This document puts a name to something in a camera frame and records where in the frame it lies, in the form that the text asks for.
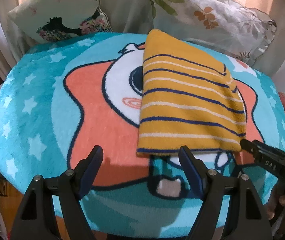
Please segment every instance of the human hand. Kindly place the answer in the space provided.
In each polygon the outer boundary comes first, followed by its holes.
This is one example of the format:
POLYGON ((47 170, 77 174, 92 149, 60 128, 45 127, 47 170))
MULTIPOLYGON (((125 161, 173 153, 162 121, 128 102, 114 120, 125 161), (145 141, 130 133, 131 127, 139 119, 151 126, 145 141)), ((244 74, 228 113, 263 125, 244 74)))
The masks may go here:
MULTIPOLYGON (((283 190, 281 189, 281 187, 279 186, 279 184, 277 183, 270 194, 270 198, 268 200, 268 203, 266 204, 266 211, 267 211, 267 215, 268 218, 271 220, 274 215, 275 215, 275 209, 276 206, 278 204, 278 202, 285 207, 285 195, 281 195, 283 192, 283 190)), ((283 235, 285 233, 285 217, 281 222, 281 225, 279 226, 279 229, 277 231, 277 233, 279 235, 283 235)))

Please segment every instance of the pillow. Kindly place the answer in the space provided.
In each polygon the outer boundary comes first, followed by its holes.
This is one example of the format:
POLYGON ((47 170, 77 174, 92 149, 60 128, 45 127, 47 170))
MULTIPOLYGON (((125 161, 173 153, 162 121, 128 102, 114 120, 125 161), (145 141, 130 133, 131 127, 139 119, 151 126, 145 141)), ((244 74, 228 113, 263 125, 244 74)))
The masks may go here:
POLYGON ((112 31, 99 0, 27 0, 8 16, 39 43, 112 31))
POLYGON ((150 2, 154 28, 235 57, 250 66, 275 36, 276 23, 268 15, 233 0, 150 2))

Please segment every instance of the pink cheek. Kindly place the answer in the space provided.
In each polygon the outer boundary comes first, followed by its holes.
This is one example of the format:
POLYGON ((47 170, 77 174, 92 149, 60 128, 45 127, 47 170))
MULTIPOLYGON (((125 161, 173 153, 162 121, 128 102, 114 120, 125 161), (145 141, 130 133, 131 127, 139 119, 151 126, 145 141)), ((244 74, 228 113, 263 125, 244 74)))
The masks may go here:
POLYGON ((141 99, 138 98, 123 98, 122 102, 125 106, 129 106, 133 109, 140 109, 141 108, 141 99))

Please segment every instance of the screw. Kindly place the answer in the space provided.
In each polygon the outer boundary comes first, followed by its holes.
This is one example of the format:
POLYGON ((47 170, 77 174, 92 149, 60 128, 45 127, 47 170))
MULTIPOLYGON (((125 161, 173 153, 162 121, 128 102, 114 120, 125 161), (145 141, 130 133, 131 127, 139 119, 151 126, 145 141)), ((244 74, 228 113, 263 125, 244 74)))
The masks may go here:
POLYGON ((72 174, 74 174, 74 170, 72 170, 72 169, 66 170, 65 174, 67 176, 71 176, 72 174))
POLYGON ((217 171, 215 169, 209 169, 208 173, 209 173, 209 175, 212 175, 212 176, 217 175, 217 171))
POLYGON ((248 176, 247 174, 242 174, 242 175, 241 175, 241 178, 242 178, 243 180, 249 180, 249 176, 248 176))
POLYGON ((40 180, 41 179, 41 175, 36 175, 36 176, 34 176, 34 181, 38 181, 38 180, 40 180))

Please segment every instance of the blanket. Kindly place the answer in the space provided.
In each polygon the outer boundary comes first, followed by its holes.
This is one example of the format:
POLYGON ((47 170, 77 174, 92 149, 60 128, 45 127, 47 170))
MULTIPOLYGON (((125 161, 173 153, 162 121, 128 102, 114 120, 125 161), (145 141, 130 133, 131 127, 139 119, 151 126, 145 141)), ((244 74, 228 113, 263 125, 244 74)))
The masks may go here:
MULTIPOLYGON (((202 201, 178 158, 136 156, 146 35, 97 33, 32 48, 0 90, 0 172, 24 193, 33 176, 59 176, 101 145, 104 160, 81 207, 93 230, 186 236, 202 201)), ((266 75, 196 46, 226 65, 245 102, 246 137, 285 151, 285 115, 266 75)), ((249 175, 263 203, 277 179, 250 155, 197 155, 208 168, 249 175)), ((217 227, 224 225, 225 196, 217 227)), ((59 199, 53 197, 57 215, 59 199)))

